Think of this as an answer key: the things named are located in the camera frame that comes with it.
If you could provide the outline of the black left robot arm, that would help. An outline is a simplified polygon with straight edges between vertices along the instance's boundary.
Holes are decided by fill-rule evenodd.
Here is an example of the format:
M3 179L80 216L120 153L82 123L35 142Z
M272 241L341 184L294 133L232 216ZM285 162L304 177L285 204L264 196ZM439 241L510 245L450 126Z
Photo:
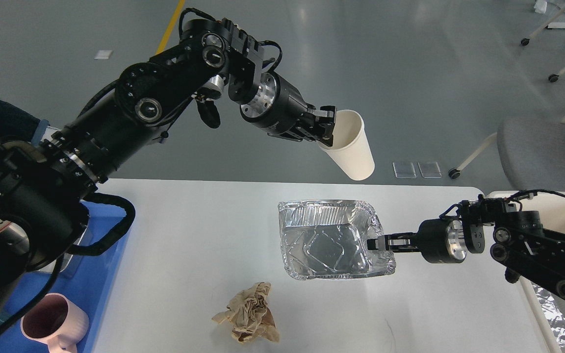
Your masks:
M179 29L177 46L125 69L49 139L0 137L0 335L49 292L65 254L101 255L127 233L134 206L97 184L168 138L191 102L216 129L214 100L227 90L242 118L269 136L333 145L336 108L305 102L276 73L282 54L265 60L264 48L277 42L192 7L179 24L188 13L197 18Z

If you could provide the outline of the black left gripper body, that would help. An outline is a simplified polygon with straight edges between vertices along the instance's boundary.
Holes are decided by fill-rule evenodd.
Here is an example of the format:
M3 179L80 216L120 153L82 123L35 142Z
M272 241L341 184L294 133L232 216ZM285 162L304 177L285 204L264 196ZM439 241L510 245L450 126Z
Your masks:
M316 122L316 107L276 73L260 76L257 94L240 106L242 118L268 136L290 141L324 141L325 128Z

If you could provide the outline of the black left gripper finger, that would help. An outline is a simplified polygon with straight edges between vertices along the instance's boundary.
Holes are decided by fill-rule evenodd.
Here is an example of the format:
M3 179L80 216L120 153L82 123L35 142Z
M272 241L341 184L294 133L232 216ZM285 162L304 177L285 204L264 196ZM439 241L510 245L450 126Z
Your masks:
M334 105L321 106L312 111L314 124L312 135L328 148L334 144L334 127L336 122L336 107Z

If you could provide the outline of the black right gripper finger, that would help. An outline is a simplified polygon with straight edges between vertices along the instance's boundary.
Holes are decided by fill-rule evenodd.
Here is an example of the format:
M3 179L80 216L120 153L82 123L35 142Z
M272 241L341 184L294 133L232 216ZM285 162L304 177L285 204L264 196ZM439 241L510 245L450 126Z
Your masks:
M413 232L379 235L374 239L367 239L367 248L370 251L419 252L419 248L412 243L415 237Z

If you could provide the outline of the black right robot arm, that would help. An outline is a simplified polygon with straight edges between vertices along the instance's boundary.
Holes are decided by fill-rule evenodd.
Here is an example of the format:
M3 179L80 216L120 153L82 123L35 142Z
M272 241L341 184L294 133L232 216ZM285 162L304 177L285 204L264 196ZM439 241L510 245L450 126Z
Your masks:
M565 300L565 234L544 228L536 210L522 200L560 192L535 189L507 197L478 195L451 205L438 218L420 223L415 232L377 235L366 241L370 251L417 252L432 264L459 264L468 253L485 251L484 227L493 227L489 254L505 267L505 280L524 277Z

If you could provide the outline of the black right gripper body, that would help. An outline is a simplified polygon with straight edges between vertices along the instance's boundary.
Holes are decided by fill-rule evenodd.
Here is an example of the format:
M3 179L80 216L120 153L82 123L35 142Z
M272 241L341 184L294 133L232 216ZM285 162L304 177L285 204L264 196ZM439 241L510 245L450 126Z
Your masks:
M423 221L415 234L415 246L434 264L462 263L468 252L461 222L451 219Z

